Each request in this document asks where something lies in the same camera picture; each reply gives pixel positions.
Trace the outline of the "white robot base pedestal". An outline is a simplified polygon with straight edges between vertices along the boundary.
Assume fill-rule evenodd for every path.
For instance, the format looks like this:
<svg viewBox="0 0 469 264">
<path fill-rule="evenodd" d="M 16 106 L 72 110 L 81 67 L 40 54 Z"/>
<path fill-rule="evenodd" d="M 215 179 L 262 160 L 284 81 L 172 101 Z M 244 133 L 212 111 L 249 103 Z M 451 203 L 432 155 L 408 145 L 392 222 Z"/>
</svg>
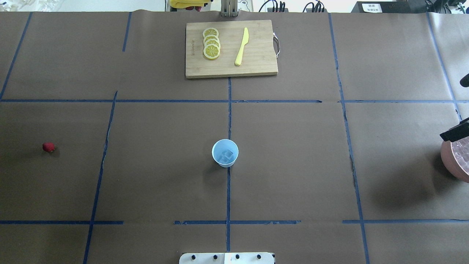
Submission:
<svg viewBox="0 0 469 264">
<path fill-rule="evenodd" d="M 275 264 L 270 252 L 184 253 L 179 264 Z"/>
</svg>

